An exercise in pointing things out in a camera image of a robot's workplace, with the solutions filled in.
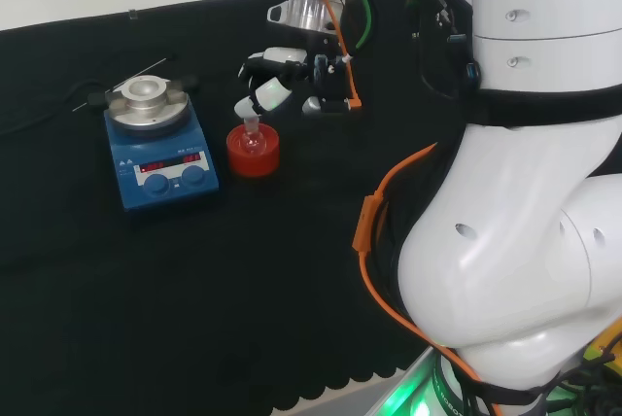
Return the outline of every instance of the digital display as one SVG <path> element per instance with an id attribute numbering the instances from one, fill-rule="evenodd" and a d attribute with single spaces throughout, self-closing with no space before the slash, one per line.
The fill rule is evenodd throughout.
<path id="1" fill-rule="evenodd" d="M 139 165 L 141 173 L 148 173 L 150 171 L 161 170 L 169 166 L 181 165 L 183 163 L 192 163 L 193 161 L 201 160 L 201 154 L 189 154 L 187 156 L 176 156 L 175 158 L 168 158 L 167 160 L 151 161 Z"/>

